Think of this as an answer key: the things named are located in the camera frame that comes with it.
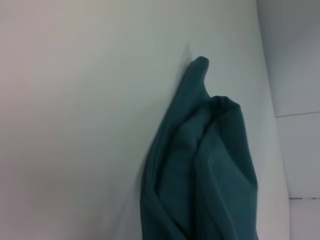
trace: fabric fold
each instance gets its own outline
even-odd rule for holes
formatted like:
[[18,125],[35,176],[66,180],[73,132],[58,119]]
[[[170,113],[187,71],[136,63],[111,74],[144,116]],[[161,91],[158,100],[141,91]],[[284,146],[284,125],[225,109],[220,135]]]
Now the fabric fold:
[[144,240],[256,240],[258,184],[240,106],[210,97],[209,67],[186,70],[148,153]]

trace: towel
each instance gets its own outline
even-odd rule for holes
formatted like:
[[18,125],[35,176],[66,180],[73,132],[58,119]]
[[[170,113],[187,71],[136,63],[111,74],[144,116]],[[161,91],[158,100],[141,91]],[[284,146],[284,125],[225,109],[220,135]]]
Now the towel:
[[144,240],[257,240],[258,183],[240,106],[210,97],[209,67],[187,68],[147,156]]

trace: green fabric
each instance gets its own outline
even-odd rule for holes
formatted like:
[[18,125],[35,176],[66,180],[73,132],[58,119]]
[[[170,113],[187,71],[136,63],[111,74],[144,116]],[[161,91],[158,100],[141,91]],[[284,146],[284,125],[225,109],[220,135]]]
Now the green fabric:
[[144,240],[256,240],[258,184],[240,106],[210,97],[209,66],[188,67],[149,151]]

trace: white wall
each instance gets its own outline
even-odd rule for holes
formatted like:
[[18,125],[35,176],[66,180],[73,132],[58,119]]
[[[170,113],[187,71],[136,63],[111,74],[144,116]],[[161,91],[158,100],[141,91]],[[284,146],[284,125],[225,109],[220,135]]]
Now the white wall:
[[0,11],[1,239],[140,239],[143,159],[199,55],[209,93],[242,106],[259,239],[289,239],[254,0],[12,0]]
[[[320,1],[259,0],[289,196],[320,197]],[[290,201],[291,239],[318,239],[320,201]]]
[[291,240],[319,239],[319,200],[290,201]]
[[320,1],[258,0],[276,116],[320,111]]
[[292,198],[320,197],[319,123],[320,113],[277,119],[289,195]]

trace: white surface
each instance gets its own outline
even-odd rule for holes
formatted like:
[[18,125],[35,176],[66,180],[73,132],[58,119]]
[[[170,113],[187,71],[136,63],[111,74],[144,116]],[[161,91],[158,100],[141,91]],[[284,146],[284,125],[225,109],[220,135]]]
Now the white surface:
[[260,240],[289,203],[254,0],[12,0],[0,14],[0,239],[140,239],[139,169],[190,58],[241,104]]
[[319,223],[319,200],[290,200],[291,240],[319,239]]
[[275,115],[320,111],[320,1],[258,3]]
[[320,113],[278,117],[276,121],[289,195],[320,197]]

